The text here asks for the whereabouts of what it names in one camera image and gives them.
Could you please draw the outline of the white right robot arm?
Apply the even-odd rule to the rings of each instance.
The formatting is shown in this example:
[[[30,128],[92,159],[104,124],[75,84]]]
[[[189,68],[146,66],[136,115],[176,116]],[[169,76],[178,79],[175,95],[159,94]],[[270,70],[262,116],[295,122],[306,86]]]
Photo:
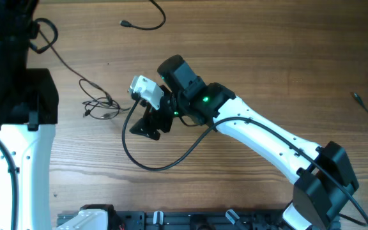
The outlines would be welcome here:
[[[158,67],[163,84],[134,77],[128,90],[143,117],[124,131],[158,140],[175,118],[189,117],[243,143],[274,165],[293,185],[293,198],[282,212],[290,228],[329,229],[358,190],[346,150],[336,142],[320,146],[277,126],[251,109],[225,86],[205,83],[179,55]]]

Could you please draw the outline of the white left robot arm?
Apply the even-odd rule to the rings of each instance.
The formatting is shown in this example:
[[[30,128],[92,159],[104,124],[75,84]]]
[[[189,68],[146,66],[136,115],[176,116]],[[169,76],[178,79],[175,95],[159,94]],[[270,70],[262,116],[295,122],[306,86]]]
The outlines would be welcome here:
[[[51,229],[49,164],[58,91],[46,68],[28,68],[43,19],[36,1],[0,1],[0,229]]]

